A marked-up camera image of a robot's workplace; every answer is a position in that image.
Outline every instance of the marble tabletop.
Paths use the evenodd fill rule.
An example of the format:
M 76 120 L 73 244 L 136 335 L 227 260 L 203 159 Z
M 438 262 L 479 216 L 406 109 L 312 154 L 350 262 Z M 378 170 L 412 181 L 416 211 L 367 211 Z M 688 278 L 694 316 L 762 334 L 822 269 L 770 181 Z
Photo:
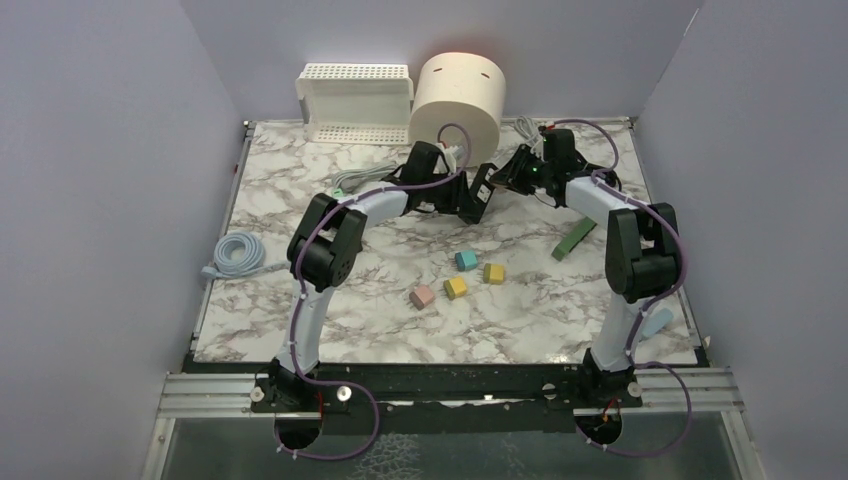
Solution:
M 617 172 L 629 195 L 647 192 L 627 126 L 607 126 L 621 151 Z M 574 126 L 577 148 L 608 165 L 612 151 L 591 127 Z M 494 158 L 505 162 L 521 138 L 509 126 Z M 402 163 L 409 147 L 312 143 L 299 122 L 259 122 L 229 231 L 250 231 L 265 263 L 285 260 L 310 199 L 330 191 L 340 169 Z M 606 234 L 595 228 L 562 262 L 551 251 L 581 219 L 530 196 L 495 192 L 478 225 L 453 216 L 410 213 L 371 228 L 353 272 L 336 292 L 320 358 L 367 363 L 579 362 L 598 334 L 610 300 L 604 278 Z M 471 249 L 480 267 L 458 272 L 453 255 Z M 483 282 L 482 265 L 506 267 L 502 285 Z M 468 295 L 449 300 L 442 282 L 460 275 Z M 418 311 L 409 292 L 429 285 L 436 300 Z M 195 350 L 198 362 L 265 362 L 284 342 L 291 273 L 215 281 Z M 643 341 L 637 361 L 695 363 L 678 297 L 664 300 L 674 320 Z

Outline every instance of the blue cube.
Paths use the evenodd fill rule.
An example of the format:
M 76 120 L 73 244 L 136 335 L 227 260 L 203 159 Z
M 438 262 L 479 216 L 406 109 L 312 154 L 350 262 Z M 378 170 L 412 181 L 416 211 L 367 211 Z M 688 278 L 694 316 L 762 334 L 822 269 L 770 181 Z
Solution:
M 460 272 L 467 272 L 477 268 L 477 255 L 471 250 L 465 250 L 456 254 L 456 267 Z

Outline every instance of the light blue coiled cable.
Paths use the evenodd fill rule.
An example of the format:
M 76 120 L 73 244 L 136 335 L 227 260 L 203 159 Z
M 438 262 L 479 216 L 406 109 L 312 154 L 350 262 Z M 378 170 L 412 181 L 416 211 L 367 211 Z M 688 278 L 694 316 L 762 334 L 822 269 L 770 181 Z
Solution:
M 239 248 L 244 249 L 244 254 L 234 260 L 233 252 Z M 213 258 L 217 268 L 207 266 L 200 270 L 200 274 L 209 279 L 250 277 L 291 265 L 289 262 L 280 262 L 263 267 L 265 247 L 256 235 L 249 232 L 233 232 L 221 237 L 215 245 Z

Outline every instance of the pink cube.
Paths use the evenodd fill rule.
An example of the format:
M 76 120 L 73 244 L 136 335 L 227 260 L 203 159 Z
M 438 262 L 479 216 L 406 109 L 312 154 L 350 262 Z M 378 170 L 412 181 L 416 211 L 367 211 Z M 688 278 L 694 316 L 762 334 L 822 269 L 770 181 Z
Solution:
M 421 310 L 427 305 L 433 303 L 433 300 L 436 299 L 436 295 L 427 285 L 420 285 L 409 294 L 409 299 L 412 300 L 412 304 L 415 305 L 415 308 Z

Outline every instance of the green block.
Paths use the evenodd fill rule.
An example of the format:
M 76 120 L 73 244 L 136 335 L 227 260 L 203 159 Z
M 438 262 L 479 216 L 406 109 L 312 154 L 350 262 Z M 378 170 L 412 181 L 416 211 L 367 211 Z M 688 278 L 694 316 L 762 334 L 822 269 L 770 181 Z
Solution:
M 556 248 L 554 248 L 554 251 L 551 252 L 551 256 L 556 258 L 557 261 L 562 261 L 569 252 L 574 250 L 574 247 L 576 247 L 578 243 L 586 238 L 586 235 L 589 235 L 589 232 L 595 228 L 595 225 L 597 224 L 588 217 L 580 220 L 580 223 L 578 223 L 571 232 L 562 237 L 559 245 L 557 245 Z

